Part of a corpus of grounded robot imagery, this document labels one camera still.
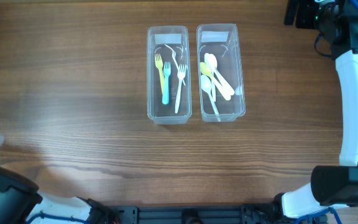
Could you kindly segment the bent white plastic fork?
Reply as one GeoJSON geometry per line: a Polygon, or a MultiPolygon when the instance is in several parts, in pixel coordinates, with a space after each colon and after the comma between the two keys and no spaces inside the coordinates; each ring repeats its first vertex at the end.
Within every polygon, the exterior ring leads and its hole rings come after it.
{"type": "Polygon", "coordinates": [[[175,66],[176,66],[177,70],[179,70],[179,66],[178,66],[178,63],[177,63],[177,60],[176,60],[176,52],[169,45],[164,44],[164,46],[166,46],[167,48],[169,48],[172,51],[172,59],[173,59],[173,61],[175,63],[175,66]]]}

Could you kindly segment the white thick-handled spoon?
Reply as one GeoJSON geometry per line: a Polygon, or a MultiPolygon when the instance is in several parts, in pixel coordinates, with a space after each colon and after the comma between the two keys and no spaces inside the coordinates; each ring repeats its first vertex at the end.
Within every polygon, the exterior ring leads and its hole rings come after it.
{"type": "Polygon", "coordinates": [[[219,81],[221,82],[221,85],[226,88],[226,90],[230,95],[234,95],[234,89],[230,86],[230,84],[226,81],[226,79],[217,70],[218,63],[216,57],[213,54],[208,54],[208,62],[211,67],[211,70],[214,73],[216,73],[219,81]]]}

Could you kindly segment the yellow plastic fork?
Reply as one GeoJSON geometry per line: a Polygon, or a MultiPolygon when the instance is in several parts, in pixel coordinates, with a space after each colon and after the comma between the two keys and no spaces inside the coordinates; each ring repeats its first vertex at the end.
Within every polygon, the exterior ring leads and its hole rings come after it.
{"type": "Polygon", "coordinates": [[[158,70],[161,92],[163,93],[165,77],[163,74],[163,60],[160,54],[155,54],[155,66],[158,70]]]}

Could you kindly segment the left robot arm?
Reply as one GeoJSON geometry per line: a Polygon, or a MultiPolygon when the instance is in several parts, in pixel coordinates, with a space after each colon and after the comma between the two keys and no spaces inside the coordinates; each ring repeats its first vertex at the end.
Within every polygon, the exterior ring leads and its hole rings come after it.
{"type": "Polygon", "coordinates": [[[46,194],[28,178],[0,167],[0,224],[119,222],[116,212],[97,201],[46,194]]]}

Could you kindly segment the yellow plastic spoon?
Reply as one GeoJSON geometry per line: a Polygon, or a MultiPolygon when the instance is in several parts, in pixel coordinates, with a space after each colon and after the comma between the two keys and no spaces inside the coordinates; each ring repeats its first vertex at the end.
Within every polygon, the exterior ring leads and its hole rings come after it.
{"type": "MultiPolygon", "coordinates": [[[[200,71],[203,75],[208,74],[208,70],[206,69],[206,64],[204,62],[200,63],[200,71]]],[[[216,90],[219,90],[219,92],[221,93],[221,95],[223,96],[223,98],[226,101],[231,100],[231,95],[226,91],[226,89],[220,84],[220,82],[214,77],[213,75],[213,79],[211,80],[211,84],[212,82],[214,82],[215,86],[216,86],[216,90]]]]}

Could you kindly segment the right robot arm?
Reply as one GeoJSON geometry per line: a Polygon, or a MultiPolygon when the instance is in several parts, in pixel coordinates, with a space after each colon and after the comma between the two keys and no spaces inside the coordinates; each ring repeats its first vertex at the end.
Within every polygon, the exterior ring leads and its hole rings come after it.
{"type": "Polygon", "coordinates": [[[358,207],[358,1],[289,0],[286,26],[315,29],[329,42],[341,85],[343,136],[338,166],[316,166],[310,182],[277,195],[272,221],[284,218],[299,223],[358,207]]]}

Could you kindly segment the white fork top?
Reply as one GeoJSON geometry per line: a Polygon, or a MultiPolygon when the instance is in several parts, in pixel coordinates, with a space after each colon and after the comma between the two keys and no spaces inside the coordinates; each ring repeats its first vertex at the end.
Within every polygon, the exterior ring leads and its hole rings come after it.
{"type": "Polygon", "coordinates": [[[178,110],[180,107],[181,86],[182,86],[184,78],[186,77],[186,69],[187,69],[187,65],[185,65],[185,64],[179,65],[178,73],[177,73],[178,90],[177,90],[177,96],[176,96],[176,100],[175,100],[175,113],[178,113],[178,110]]]}

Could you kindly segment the white thin spoon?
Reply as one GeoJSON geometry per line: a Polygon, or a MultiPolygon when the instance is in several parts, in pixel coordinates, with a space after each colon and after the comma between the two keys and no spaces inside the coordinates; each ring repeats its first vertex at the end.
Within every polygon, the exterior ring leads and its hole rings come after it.
{"type": "Polygon", "coordinates": [[[200,76],[200,81],[201,81],[201,89],[206,92],[209,96],[209,100],[211,102],[211,106],[212,106],[212,109],[215,113],[215,118],[217,120],[217,122],[221,122],[221,117],[220,117],[220,114],[219,114],[219,111],[217,109],[217,106],[213,100],[213,97],[212,97],[212,84],[211,84],[211,80],[206,76],[206,75],[202,75],[200,76]]]}

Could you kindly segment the light blue plastic fork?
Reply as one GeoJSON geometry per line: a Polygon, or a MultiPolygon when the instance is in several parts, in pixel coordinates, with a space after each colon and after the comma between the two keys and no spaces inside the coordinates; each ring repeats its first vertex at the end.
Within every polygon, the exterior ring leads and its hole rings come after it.
{"type": "Polygon", "coordinates": [[[163,65],[163,74],[165,77],[164,80],[164,89],[163,89],[163,95],[162,95],[162,103],[164,105],[169,104],[169,78],[171,75],[171,63],[165,62],[163,65]]]}

